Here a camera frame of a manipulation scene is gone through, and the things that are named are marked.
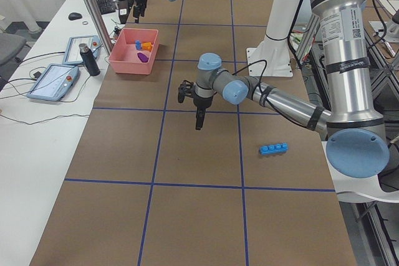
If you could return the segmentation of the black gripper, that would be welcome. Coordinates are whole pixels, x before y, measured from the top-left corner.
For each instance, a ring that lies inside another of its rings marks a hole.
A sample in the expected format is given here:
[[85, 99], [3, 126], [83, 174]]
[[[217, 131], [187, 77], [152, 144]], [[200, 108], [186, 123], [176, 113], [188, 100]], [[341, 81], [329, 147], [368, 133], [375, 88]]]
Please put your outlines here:
[[140, 22], [140, 17], [145, 16], [145, 10], [147, 8], [147, 0], [134, 0], [135, 5], [133, 7], [133, 16], [135, 23]]
[[212, 105], [213, 92], [206, 90], [206, 95], [200, 95], [202, 88], [198, 88], [194, 82], [184, 80], [178, 87], [178, 103], [183, 103], [185, 98], [192, 98], [193, 103], [196, 106], [196, 124], [195, 130], [201, 130], [203, 127], [206, 109]]

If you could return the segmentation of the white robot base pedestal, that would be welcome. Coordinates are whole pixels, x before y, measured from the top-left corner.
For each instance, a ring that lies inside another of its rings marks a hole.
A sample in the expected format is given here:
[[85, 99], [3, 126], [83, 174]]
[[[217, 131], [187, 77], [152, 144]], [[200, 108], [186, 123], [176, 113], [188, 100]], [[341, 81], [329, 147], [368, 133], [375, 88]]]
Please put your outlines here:
[[292, 77], [288, 38], [300, 0], [273, 0], [264, 40], [248, 48], [249, 75]]

